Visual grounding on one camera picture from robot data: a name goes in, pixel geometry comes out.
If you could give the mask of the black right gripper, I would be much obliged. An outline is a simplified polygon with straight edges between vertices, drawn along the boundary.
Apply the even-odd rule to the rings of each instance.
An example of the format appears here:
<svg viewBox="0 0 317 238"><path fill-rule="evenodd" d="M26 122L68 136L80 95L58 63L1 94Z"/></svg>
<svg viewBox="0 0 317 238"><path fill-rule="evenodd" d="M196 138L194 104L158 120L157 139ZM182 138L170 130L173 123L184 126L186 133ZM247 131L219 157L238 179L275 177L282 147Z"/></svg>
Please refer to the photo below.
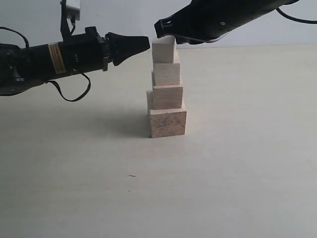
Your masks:
<svg viewBox="0 0 317 238"><path fill-rule="evenodd" d="M225 17L227 3L226 0L193 0L154 24L157 38L173 36L178 45L216 42L235 29Z"/></svg>

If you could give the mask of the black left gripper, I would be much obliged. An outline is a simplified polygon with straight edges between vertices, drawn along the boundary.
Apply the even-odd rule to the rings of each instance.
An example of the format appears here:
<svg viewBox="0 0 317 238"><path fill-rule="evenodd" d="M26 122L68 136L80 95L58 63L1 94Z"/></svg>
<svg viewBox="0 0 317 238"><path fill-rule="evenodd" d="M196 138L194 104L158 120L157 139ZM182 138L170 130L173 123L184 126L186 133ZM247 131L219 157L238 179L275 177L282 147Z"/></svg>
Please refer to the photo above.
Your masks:
<svg viewBox="0 0 317 238"><path fill-rule="evenodd" d="M71 74L108 70L109 60L114 66L150 48L147 36L123 36L112 32L101 37L95 26L85 28L83 34L63 40L67 68Z"/></svg>

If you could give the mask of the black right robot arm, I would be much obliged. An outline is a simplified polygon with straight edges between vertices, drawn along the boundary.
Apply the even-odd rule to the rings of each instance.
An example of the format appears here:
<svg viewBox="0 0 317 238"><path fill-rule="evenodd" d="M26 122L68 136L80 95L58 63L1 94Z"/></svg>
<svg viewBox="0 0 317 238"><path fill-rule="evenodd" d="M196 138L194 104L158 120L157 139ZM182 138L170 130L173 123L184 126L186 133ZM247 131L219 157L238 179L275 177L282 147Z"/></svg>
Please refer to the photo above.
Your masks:
<svg viewBox="0 0 317 238"><path fill-rule="evenodd" d="M192 0L155 24L157 38L174 36L177 44L213 43L224 35L293 0Z"/></svg>

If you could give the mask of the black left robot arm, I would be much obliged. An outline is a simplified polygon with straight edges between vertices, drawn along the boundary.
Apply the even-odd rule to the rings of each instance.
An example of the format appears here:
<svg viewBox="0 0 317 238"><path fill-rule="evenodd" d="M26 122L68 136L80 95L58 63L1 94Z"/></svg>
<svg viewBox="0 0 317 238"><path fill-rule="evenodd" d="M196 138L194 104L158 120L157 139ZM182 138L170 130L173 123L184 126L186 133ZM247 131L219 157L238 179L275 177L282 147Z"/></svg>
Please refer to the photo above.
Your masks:
<svg viewBox="0 0 317 238"><path fill-rule="evenodd" d="M0 94L14 96L49 81L82 73L107 71L108 64L120 65L126 59L150 48L146 36L107 33L96 27L71 35L62 42L19 48L0 46Z"/></svg>

